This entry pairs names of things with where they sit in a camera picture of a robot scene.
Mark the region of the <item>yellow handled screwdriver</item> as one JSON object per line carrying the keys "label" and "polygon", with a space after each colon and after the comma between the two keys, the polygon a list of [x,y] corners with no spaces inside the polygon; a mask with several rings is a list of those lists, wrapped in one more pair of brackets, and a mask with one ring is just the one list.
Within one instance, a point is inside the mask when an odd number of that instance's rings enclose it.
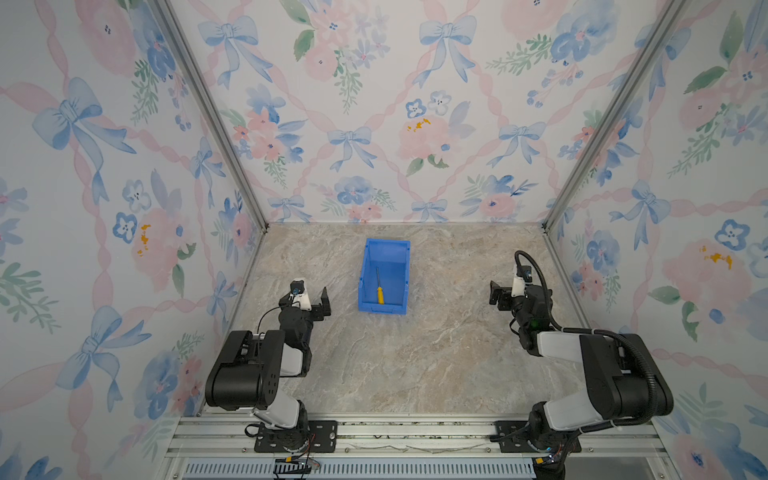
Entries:
{"label": "yellow handled screwdriver", "polygon": [[384,305],[385,297],[384,297],[383,286],[381,283],[381,273],[380,273],[379,267],[376,267],[375,273],[376,273],[376,281],[377,281],[377,303],[379,305]]}

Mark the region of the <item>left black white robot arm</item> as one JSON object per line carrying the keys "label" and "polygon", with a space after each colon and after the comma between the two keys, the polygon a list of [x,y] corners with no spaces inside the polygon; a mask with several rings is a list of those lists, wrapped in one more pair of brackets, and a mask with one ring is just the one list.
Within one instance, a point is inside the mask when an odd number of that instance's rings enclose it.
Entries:
{"label": "left black white robot arm", "polygon": [[276,310],[276,329],[228,334],[207,378],[205,401],[226,411],[250,408],[267,429],[287,432],[303,429],[308,420],[306,407],[280,389],[280,380],[309,373],[314,325],[329,317],[332,309],[326,289],[313,304],[299,278],[291,282]]}

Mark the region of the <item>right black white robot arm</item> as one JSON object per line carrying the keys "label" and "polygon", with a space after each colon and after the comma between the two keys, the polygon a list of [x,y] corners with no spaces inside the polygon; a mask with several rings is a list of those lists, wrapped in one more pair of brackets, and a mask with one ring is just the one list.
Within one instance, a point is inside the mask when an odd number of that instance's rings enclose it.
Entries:
{"label": "right black white robot arm", "polygon": [[584,374],[582,390],[534,404],[523,426],[498,426],[493,442],[563,453],[584,433],[672,413],[673,393],[639,335],[558,327],[551,290],[519,278],[511,287],[492,281],[489,303],[512,315],[510,330],[526,353],[577,363]]}

